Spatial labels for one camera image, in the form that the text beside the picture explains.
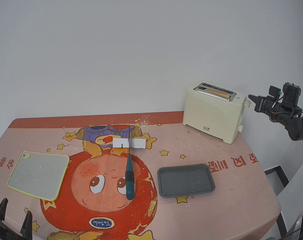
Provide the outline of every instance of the cream toaster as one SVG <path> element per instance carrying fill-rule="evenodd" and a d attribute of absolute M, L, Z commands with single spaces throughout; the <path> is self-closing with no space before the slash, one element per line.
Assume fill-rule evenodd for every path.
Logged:
<path fill-rule="evenodd" d="M 250 104 L 242 93 L 197 82 L 187 89 L 182 123 L 231 144 L 243 129 L 244 108 Z"/>

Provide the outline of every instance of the gray cutting board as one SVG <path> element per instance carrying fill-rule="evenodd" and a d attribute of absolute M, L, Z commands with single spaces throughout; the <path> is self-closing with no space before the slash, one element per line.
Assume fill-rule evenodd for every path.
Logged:
<path fill-rule="evenodd" d="M 58 197 L 69 156 L 24 151 L 7 185 L 24 194 L 53 201 Z"/>

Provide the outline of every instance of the cartoon eye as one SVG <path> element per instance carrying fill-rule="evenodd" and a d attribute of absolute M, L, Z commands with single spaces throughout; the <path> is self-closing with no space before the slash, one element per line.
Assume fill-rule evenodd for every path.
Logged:
<path fill-rule="evenodd" d="M 105 177 L 104 175 L 100 174 L 97 175 L 96 177 L 92 178 L 90 181 L 90 191 L 93 192 L 94 194 L 97 194 L 102 191 L 105 185 Z"/>
<path fill-rule="evenodd" d="M 117 182 L 117 189 L 118 192 L 122 195 L 126 194 L 126 182 L 125 182 L 125 177 L 122 177 L 118 180 Z"/>

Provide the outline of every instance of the table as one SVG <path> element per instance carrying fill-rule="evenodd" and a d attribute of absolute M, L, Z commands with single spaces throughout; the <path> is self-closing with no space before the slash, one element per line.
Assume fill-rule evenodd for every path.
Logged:
<path fill-rule="evenodd" d="M 20 231 L 33 214 L 34 239 L 260 239 L 280 205 L 257 158 L 239 134 L 233 144 L 182 124 L 183 112 L 14 120 L 0 138 L 0 202 L 5 222 Z M 128 149 L 112 137 L 145 138 L 131 149 L 136 196 L 124 195 Z M 10 189 L 7 179 L 23 151 L 70 156 L 60 194 L 48 202 Z M 157 170 L 205 163 L 214 192 L 178 198 L 158 195 Z"/>

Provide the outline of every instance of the gray tray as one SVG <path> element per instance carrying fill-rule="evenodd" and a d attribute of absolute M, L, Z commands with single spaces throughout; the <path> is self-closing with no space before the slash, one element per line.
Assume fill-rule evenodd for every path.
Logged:
<path fill-rule="evenodd" d="M 160 168 L 158 187 L 163 198 L 177 198 L 213 192 L 215 183 L 208 165 L 201 163 Z"/>

